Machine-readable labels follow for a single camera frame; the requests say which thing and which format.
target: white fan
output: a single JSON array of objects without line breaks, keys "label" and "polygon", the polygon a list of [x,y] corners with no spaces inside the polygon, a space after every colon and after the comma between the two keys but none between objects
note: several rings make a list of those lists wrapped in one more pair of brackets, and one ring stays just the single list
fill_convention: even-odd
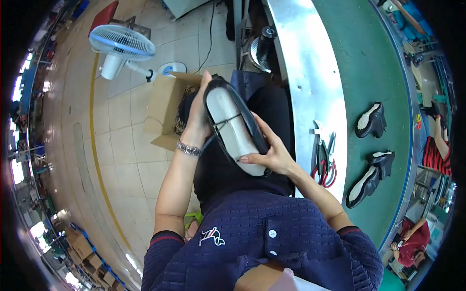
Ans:
[{"label": "white fan", "polygon": [[[123,66],[143,74],[148,82],[154,80],[152,69],[145,69],[135,61],[146,61],[155,55],[154,44],[144,35],[120,25],[106,24],[94,28],[89,35],[89,42],[97,53],[107,54],[103,63],[101,76],[112,80]],[[163,65],[159,71],[186,72],[186,66],[180,62]]]}]

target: green conveyor belt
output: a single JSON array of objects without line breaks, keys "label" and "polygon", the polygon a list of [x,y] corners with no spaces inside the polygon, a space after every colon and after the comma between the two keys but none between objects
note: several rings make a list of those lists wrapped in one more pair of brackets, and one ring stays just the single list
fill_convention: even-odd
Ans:
[{"label": "green conveyor belt", "polygon": [[[343,206],[352,223],[379,247],[397,210],[408,166],[410,112],[405,81],[395,48],[368,0],[313,2],[332,43],[345,98],[348,165]],[[386,132],[380,139],[372,135],[359,139],[355,123],[375,101],[384,104]],[[346,194],[369,167],[366,156],[388,149],[396,153],[391,176],[372,196],[347,209]]]}]

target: embroidered dog logo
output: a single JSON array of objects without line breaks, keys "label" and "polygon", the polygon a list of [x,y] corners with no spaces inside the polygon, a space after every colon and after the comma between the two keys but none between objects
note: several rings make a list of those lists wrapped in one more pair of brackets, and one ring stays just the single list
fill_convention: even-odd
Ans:
[{"label": "embroidered dog logo", "polygon": [[208,238],[213,238],[215,245],[223,245],[225,241],[220,237],[220,231],[217,230],[217,227],[214,226],[211,230],[201,232],[201,240],[199,241],[199,246],[201,242]]}]

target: person's left hand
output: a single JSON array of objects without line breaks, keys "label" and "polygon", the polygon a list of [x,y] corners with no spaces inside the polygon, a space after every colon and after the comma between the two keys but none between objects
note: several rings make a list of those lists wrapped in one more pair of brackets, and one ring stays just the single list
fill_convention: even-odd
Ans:
[{"label": "person's left hand", "polygon": [[204,92],[206,91],[207,84],[212,81],[212,76],[206,70],[202,75],[201,86],[199,88],[196,97],[191,104],[189,110],[189,118],[186,124],[186,129],[183,132],[182,137],[191,142],[188,142],[190,146],[202,147],[205,139],[211,134],[212,130],[207,123],[206,109],[204,106]]},{"label": "person's left hand", "polygon": [[403,240],[406,242],[414,234],[413,230],[408,230],[404,233]]}]

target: white button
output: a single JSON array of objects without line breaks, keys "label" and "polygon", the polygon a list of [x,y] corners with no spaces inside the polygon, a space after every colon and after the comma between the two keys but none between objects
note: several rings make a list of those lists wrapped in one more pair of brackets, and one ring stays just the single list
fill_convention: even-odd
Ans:
[{"label": "white button", "polygon": [[277,232],[275,230],[269,230],[268,236],[274,238],[277,236]]}]

